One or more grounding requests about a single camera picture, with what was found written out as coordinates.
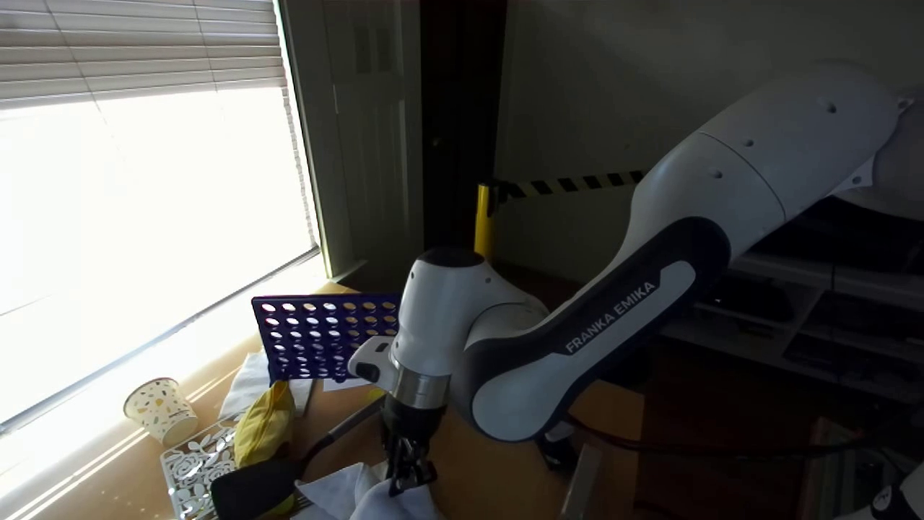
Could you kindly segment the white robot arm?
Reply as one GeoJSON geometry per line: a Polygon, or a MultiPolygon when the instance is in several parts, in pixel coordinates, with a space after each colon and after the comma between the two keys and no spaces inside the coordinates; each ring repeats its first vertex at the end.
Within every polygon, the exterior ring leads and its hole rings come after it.
{"type": "Polygon", "coordinates": [[[698,299],[727,266],[815,201],[867,190],[878,159],[913,139],[913,104],[876,74],[822,64],[764,83],[696,128],[637,182],[627,234],[567,304],[548,310],[473,252],[427,252],[399,328],[366,338],[349,370],[383,389],[386,479],[437,479],[444,411],[497,442],[564,422],[604,370],[698,299]]]}

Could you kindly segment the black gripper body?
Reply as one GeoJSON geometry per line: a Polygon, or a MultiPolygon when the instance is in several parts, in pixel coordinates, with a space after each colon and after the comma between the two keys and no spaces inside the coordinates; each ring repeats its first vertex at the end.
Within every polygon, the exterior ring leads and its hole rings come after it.
{"type": "Polygon", "coordinates": [[[427,458],[431,440],[440,429],[444,411],[415,411],[399,398],[383,398],[382,424],[386,448],[386,479],[392,484],[427,484],[437,479],[437,466],[427,458]]]}

